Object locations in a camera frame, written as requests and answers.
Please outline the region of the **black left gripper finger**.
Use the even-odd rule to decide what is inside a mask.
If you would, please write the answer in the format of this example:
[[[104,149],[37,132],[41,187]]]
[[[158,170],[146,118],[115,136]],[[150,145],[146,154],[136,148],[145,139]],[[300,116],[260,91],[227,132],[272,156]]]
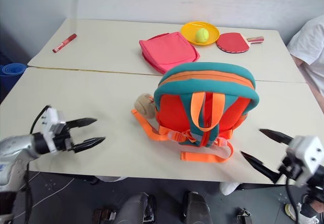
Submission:
[[[84,127],[96,122],[97,119],[95,118],[81,118],[76,120],[71,120],[66,122],[68,128],[76,128],[76,127]]]
[[[96,137],[96,138],[87,139],[87,140],[83,141],[81,144],[74,145],[72,147],[72,151],[74,153],[78,153],[81,151],[88,150],[88,149],[93,148],[96,145],[102,143],[105,139],[106,139],[106,137]]]

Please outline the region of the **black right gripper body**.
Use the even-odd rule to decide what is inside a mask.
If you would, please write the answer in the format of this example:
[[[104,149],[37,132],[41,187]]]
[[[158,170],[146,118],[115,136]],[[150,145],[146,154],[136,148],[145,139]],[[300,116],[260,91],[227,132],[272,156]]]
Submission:
[[[306,184],[308,181],[303,161],[297,158],[286,156],[283,158],[281,165],[278,168],[277,183],[285,176],[295,181],[295,184]]]

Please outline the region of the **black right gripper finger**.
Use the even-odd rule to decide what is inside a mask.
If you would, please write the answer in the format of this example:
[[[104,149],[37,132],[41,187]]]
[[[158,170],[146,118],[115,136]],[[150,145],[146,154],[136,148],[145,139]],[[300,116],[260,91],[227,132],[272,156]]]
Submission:
[[[266,135],[267,137],[269,137],[270,139],[272,139],[278,143],[283,143],[286,145],[289,145],[289,143],[293,139],[292,137],[290,137],[282,132],[279,132],[279,131],[274,131],[274,130],[264,129],[264,128],[259,129],[259,131],[261,133],[263,133],[264,135]]]
[[[280,179],[280,173],[272,171],[271,169],[264,166],[263,162],[258,160],[257,158],[245,153],[243,151],[240,152],[244,159],[258,172],[266,176],[268,179],[271,180],[272,183],[276,184],[277,181]]]

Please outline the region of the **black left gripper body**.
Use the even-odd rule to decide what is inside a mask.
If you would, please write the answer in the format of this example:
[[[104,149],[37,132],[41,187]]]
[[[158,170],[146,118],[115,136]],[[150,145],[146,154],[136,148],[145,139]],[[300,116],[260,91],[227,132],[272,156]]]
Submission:
[[[70,122],[66,122],[60,133],[56,133],[53,139],[58,151],[72,151],[74,143],[70,135]]]

